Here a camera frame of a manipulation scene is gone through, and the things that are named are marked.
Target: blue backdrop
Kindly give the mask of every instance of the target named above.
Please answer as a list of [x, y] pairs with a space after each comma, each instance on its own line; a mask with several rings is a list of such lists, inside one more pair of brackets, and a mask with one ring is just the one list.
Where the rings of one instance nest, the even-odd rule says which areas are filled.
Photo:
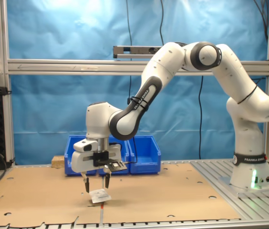
[[[164, 42], [229, 45], [240, 60], [265, 60], [261, 16], [248, 0], [164, 0]], [[112, 60], [114, 45], [130, 45], [125, 0], [8, 0], [10, 58]], [[160, 0], [129, 0], [133, 45], [161, 45]], [[176, 76], [155, 99], [139, 135], [153, 135], [162, 159], [198, 158], [201, 76]], [[131, 95], [141, 79], [133, 76]], [[18, 164], [50, 163], [69, 135], [84, 135], [86, 107], [107, 100], [127, 106], [129, 76], [13, 75], [12, 108]], [[259, 83], [264, 89], [265, 81]], [[234, 130], [225, 95], [206, 76], [202, 158], [231, 158]]]

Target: small white object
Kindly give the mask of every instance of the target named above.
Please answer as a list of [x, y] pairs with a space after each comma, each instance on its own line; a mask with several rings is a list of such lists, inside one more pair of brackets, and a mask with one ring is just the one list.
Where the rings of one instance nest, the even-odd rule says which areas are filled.
[[105, 189], [97, 189], [92, 192], [89, 192], [89, 195], [92, 199], [92, 203], [101, 203], [108, 200], [111, 200], [111, 196], [108, 195]]

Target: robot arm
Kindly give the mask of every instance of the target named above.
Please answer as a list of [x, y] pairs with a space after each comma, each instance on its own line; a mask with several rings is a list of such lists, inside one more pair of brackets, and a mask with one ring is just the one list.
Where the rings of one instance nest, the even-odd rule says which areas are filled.
[[[190, 71], [211, 70], [214, 73], [225, 93], [230, 96], [227, 109], [236, 131], [236, 152], [249, 156], [263, 155], [261, 132], [256, 122], [269, 122], [269, 96], [250, 79], [233, 51], [224, 44], [215, 46], [208, 42], [197, 42], [181, 47], [169, 42], [148, 62], [142, 73], [141, 87], [125, 110], [107, 102], [92, 104], [87, 108], [87, 139], [74, 145], [76, 151], [72, 156], [72, 169], [84, 172], [98, 166], [108, 170], [113, 162], [117, 163], [115, 168], [118, 170], [124, 169], [120, 155], [114, 161], [110, 156], [109, 134], [120, 140], [132, 138], [149, 105], [181, 67]], [[98, 156], [105, 163], [97, 164], [94, 156], [106, 151], [109, 154], [104, 158]]]

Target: black joint ring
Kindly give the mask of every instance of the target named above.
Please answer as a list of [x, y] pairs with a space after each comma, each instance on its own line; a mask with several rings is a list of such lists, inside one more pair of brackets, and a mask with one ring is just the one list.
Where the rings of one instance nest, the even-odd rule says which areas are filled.
[[[210, 45], [212, 46], [215, 50], [216, 50], [216, 53], [217, 53], [217, 58], [215, 60], [215, 62], [211, 65], [204, 65], [201, 61], [200, 61], [200, 58], [199, 58], [199, 53], [200, 53], [200, 50], [207, 46], [207, 45]], [[222, 58], [222, 55], [221, 55], [221, 50], [216, 47], [214, 44], [210, 43], [210, 42], [199, 42], [197, 43], [193, 49], [191, 50], [191, 54], [190, 54], [190, 59], [191, 59], [191, 63], [192, 65], [197, 69], [197, 70], [200, 70], [200, 71], [205, 71], [205, 70], [209, 70], [211, 68], [214, 68], [216, 66], [219, 66], [220, 62], [221, 62], [221, 58]]]

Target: cardboard sheet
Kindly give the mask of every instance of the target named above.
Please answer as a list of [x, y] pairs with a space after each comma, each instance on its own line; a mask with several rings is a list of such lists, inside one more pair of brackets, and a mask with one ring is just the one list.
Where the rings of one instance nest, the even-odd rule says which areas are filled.
[[159, 175], [110, 180], [103, 223], [238, 219], [190, 164], [162, 165]]
[[[90, 190], [102, 188], [101, 177], [89, 177]], [[81, 177], [66, 177], [63, 168], [14, 168], [0, 181], [0, 226], [100, 222]]]

